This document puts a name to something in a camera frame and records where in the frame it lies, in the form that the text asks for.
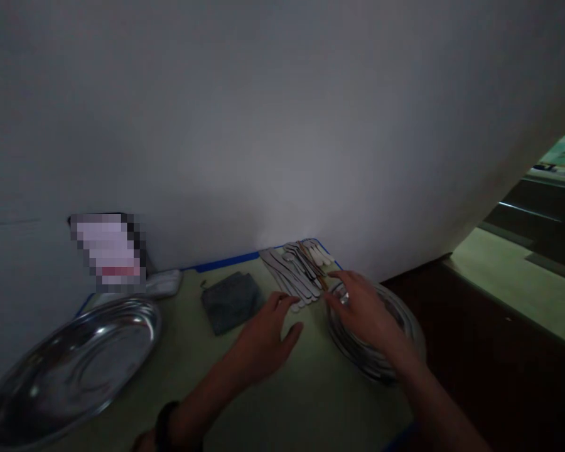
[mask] light green tabletop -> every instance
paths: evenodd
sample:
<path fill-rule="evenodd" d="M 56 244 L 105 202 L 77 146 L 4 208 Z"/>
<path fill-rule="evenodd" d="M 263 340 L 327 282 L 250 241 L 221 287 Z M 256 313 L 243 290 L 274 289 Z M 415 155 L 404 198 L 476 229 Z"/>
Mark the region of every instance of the light green tabletop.
<path fill-rule="evenodd" d="M 178 294 L 157 303 L 161 338 L 116 400 L 100 415 L 47 448 L 50 451 L 128 451 L 153 426 L 167 402 L 183 399 L 230 348 L 242 326 L 216 337 L 200 302 L 210 286 L 234 272 L 251 273 L 264 295 L 279 290 L 260 259 L 197 273 L 184 272 Z M 337 350 L 323 300 L 289 311 L 283 335 L 304 329 L 284 367 L 231 403 L 205 436 L 209 451 L 382 451 L 412 421 L 397 387 L 375 384 Z"/>

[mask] metal utensil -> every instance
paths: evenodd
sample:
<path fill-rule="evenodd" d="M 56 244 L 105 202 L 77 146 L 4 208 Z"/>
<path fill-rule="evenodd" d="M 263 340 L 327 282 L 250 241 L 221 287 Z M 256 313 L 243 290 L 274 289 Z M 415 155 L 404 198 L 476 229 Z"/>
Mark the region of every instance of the metal utensil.
<path fill-rule="evenodd" d="M 277 261 L 280 265 L 285 267 L 295 278 L 295 280 L 300 283 L 298 284 L 298 286 L 303 285 L 315 298 L 320 297 L 320 291 L 318 290 L 318 288 L 314 287 L 314 285 L 310 283 L 310 281 L 308 280 L 308 278 L 305 277 L 304 274 L 296 271 L 294 267 L 290 267 L 289 264 L 275 250 L 270 249 L 269 252 L 270 252 L 270 256 L 272 256 L 272 258 L 275 261 Z"/>
<path fill-rule="evenodd" d="M 36 449 L 98 415 L 161 333 L 148 299 L 103 304 L 61 327 L 0 381 L 0 451 Z"/>
<path fill-rule="evenodd" d="M 270 252 L 269 249 L 259 251 L 259 257 L 261 257 L 266 264 L 269 264 L 272 268 L 274 268 L 274 270 L 280 273 L 281 276 L 284 276 L 289 282 L 293 283 L 293 286 L 297 289 L 298 293 L 306 298 L 312 297 L 311 291 L 306 286 L 304 286 L 304 284 L 295 284 L 296 280 L 297 282 L 299 281 L 295 277 L 293 272 L 289 270 L 289 268 L 287 268 L 286 263 L 281 264 L 277 259 L 275 259 L 274 255 Z"/>

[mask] finger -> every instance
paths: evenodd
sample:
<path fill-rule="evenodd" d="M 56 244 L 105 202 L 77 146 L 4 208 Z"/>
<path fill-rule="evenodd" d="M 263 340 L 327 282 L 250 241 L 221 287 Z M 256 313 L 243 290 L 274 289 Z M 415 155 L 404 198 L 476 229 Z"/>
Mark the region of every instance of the finger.
<path fill-rule="evenodd" d="M 342 281 L 342 283 L 343 283 L 343 285 L 345 286 L 346 289 L 348 289 L 349 286 L 352 285 L 352 282 L 355 282 L 352 275 L 350 274 L 350 272 L 347 272 L 347 271 L 330 272 L 328 275 L 330 277 L 335 277 L 337 279 L 341 279 L 341 281 Z"/>
<path fill-rule="evenodd" d="M 325 292 L 325 300 L 326 303 L 331 307 L 333 311 L 337 313 L 341 321 L 347 317 L 348 308 L 341 303 L 341 300 L 338 299 L 335 295 L 331 294 L 330 292 Z"/>
<path fill-rule="evenodd" d="M 278 302 L 281 300 L 281 298 L 286 297 L 288 297 L 288 295 L 284 292 L 272 292 L 268 297 L 268 301 L 266 301 L 264 307 L 269 311 L 274 311 L 276 309 L 276 306 L 278 306 Z"/>
<path fill-rule="evenodd" d="M 280 353 L 283 361 L 286 361 L 289 355 L 291 354 L 291 352 L 293 351 L 293 348 L 295 347 L 295 344 L 297 344 L 297 341 L 299 340 L 299 336 L 301 335 L 302 331 L 303 331 L 303 323 L 297 322 L 295 325 L 291 327 L 287 335 L 282 340 Z"/>
<path fill-rule="evenodd" d="M 354 278 L 354 280 L 356 280 L 358 283 L 366 284 L 368 286 L 370 285 L 370 281 L 366 279 L 364 276 L 362 276 L 360 273 L 355 271 L 350 271 L 349 273 L 352 275 L 352 278 Z"/>
<path fill-rule="evenodd" d="M 299 301 L 299 297 L 285 297 L 281 300 L 281 302 L 278 304 L 278 308 L 276 308 L 276 311 L 282 314 L 282 316 L 284 317 L 287 314 L 287 311 L 289 310 L 289 308 L 291 307 L 291 305 L 293 303 L 297 303 Z"/>

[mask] blue painter's tape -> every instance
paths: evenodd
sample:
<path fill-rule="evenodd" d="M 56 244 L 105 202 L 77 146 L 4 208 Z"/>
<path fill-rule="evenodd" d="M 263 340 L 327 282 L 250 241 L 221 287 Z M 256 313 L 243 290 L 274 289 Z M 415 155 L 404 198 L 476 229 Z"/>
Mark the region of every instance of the blue painter's tape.
<path fill-rule="evenodd" d="M 253 261 L 257 259 L 259 254 L 256 252 L 243 254 L 242 256 L 229 257 L 228 259 L 222 259 L 221 261 L 209 262 L 208 264 L 200 264 L 194 267 L 185 268 L 184 270 L 196 270 L 197 273 L 204 273 L 206 271 L 216 270 L 218 268 L 228 267 L 235 264 L 241 264 L 242 262 Z"/>
<path fill-rule="evenodd" d="M 77 311 L 77 314 L 75 315 L 75 317 L 79 317 L 81 313 L 83 313 L 83 310 L 86 308 L 86 305 L 88 305 L 88 302 L 90 301 L 90 298 L 92 298 L 94 296 L 94 294 L 90 294 L 88 295 L 88 298 L 86 298 L 86 301 L 83 302 L 82 307 L 79 309 L 79 311 Z"/>

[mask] stainless steel tray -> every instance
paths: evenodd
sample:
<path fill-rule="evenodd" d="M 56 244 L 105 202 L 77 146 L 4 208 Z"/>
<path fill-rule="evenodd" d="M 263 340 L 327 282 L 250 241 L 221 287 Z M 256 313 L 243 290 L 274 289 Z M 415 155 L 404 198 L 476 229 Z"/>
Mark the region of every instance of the stainless steel tray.
<path fill-rule="evenodd" d="M 161 333 L 159 308 L 127 298 L 75 318 L 0 381 L 0 451 L 44 446 L 103 411 Z"/>

